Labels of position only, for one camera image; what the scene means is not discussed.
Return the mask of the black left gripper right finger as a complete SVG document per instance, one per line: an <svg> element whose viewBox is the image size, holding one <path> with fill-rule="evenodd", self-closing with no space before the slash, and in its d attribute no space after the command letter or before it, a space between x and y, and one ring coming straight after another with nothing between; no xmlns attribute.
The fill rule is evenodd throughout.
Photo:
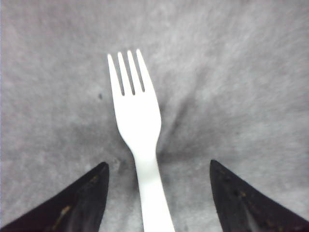
<svg viewBox="0 0 309 232"><path fill-rule="evenodd" d="M216 212L224 232L307 232L308 220L259 192L216 160L210 162Z"/></svg>

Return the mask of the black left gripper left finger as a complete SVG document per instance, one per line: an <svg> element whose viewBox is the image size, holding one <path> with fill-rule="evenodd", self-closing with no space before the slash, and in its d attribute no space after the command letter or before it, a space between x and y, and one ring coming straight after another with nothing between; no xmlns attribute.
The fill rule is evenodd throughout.
<svg viewBox="0 0 309 232"><path fill-rule="evenodd" d="M109 166L101 162L2 232L97 232L106 207Z"/></svg>

